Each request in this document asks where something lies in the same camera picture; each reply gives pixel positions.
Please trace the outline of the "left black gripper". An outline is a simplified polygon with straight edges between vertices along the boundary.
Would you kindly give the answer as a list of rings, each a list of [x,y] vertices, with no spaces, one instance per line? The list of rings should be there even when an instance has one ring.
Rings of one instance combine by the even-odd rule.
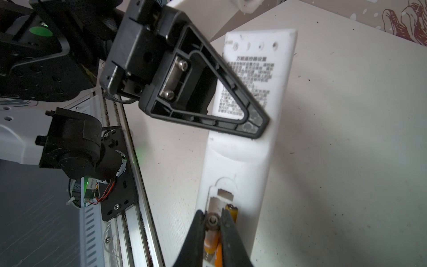
[[[209,115],[217,82],[242,110],[241,119]],[[158,1],[130,1],[100,86],[112,101],[139,100],[140,110],[155,119],[251,139],[269,124],[267,113],[188,15]]]

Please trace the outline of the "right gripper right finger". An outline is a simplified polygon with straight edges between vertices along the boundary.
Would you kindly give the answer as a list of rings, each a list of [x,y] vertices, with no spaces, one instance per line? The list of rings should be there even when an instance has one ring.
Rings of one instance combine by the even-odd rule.
[[[230,212],[222,209],[220,218],[222,266],[253,267]]]

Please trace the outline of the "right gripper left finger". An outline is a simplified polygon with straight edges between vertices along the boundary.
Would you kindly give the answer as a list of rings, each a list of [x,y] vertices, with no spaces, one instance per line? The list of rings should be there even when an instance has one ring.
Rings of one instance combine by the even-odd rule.
[[[198,210],[173,267],[202,267],[205,232],[205,213]]]

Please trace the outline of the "orange battery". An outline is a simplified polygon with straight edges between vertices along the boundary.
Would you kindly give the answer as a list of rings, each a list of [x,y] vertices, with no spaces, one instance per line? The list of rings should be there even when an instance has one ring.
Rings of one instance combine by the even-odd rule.
[[[233,219],[233,222],[237,221],[237,216],[238,216],[238,212],[239,209],[235,206],[233,206],[232,204],[227,204],[225,207],[226,210],[228,210],[230,212],[230,215]],[[214,266],[215,267],[222,267],[222,244],[221,244],[221,239],[219,239],[219,243],[216,249],[216,253],[215,253],[215,260],[214,260]]]
[[[220,217],[211,212],[207,215],[205,240],[203,243],[204,260],[212,263],[220,239]]]

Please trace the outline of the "white remote control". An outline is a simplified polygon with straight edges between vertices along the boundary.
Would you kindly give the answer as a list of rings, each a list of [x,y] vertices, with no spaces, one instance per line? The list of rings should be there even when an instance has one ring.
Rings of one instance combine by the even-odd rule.
[[[196,208],[220,216],[224,235],[217,249],[206,248],[208,265],[249,267],[283,99],[298,32],[295,29],[230,32],[222,58],[253,100],[244,103],[218,82],[212,112],[237,123],[234,133],[210,131]]]

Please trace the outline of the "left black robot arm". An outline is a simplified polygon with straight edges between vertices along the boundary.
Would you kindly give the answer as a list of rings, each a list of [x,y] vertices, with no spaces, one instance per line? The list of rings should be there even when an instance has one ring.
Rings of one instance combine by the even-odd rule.
[[[206,38],[259,1],[1,2],[1,97],[64,102],[100,85],[154,119],[258,139],[270,118]]]

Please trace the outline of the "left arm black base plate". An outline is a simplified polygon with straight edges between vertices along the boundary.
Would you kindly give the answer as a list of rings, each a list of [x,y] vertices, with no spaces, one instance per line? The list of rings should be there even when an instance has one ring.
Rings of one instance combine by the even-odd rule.
[[[97,168],[100,185],[101,218],[107,222],[138,203],[132,160],[122,129],[107,131],[101,139],[102,160]]]

